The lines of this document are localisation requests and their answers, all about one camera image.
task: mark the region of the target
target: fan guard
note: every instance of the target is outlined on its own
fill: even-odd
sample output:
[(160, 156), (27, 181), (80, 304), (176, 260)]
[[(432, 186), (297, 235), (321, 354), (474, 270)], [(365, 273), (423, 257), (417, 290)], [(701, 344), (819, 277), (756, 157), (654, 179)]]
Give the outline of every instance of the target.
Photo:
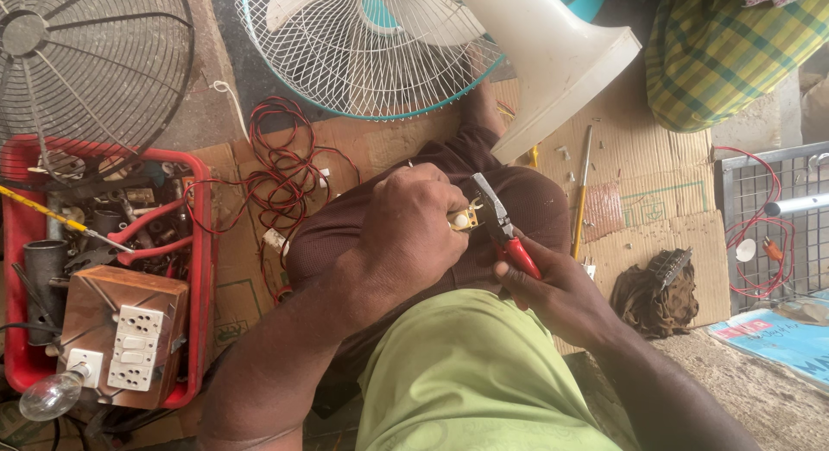
[(187, 0), (0, 0), (0, 183), (59, 190), (136, 158), (186, 94), (194, 41)]
[[(425, 113), (469, 91), (503, 59), (486, 35), (448, 45), (414, 38), (383, 7), (387, 0), (318, 0), (270, 32), (270, 1), (236, 0), (257, 50), (297, 94), (345, 116), (390, 120)], [(461, 1), (450, 1), (459, 12)]]

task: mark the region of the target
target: orange plug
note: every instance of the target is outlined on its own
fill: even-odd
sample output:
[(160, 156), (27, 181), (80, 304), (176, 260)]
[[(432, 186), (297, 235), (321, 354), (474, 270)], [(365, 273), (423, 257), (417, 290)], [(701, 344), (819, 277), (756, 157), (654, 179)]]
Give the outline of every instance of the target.
[(782, 252), (777, 244), (775, 244), (773, 240), (769, 239), (769, 236), (766, 236), (766, 238), (763, 239), (763, 250), (766, 251), (766, 255), (769, 255), (770, 259), (775, 262), (782, 262)]

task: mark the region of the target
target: green checkered cloth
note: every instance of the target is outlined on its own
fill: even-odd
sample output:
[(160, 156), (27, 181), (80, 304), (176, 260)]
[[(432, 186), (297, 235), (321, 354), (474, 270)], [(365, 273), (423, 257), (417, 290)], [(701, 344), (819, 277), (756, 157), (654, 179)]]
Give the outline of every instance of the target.
[(659, 124), (697, 132), (774, 89), (829, 40), (829, 0), (661, 0), (645, 50)]

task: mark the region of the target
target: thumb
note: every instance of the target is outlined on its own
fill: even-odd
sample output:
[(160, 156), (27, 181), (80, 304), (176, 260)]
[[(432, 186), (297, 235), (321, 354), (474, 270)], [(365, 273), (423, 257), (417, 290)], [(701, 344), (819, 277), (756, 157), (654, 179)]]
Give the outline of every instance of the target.
[(492, 267), (495, 277), (503, 284), (504, 288), (508, 290), (513, 296), (520, 297), (524, 301), (532, 304), (542, 298), (549, 289), (549, 286), (523, 271), (509, 265), (507, 262), (500, 261)]

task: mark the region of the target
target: light bulb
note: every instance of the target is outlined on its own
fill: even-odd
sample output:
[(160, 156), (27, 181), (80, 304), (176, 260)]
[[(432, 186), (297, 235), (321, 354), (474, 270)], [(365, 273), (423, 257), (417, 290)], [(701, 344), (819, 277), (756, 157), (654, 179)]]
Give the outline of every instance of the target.
[(78, 365), (72, 370), (38, 380), (20, 398), (20, 413), (38, 422), (65, 414), (78, 401), (88, 372), (85, 366)]

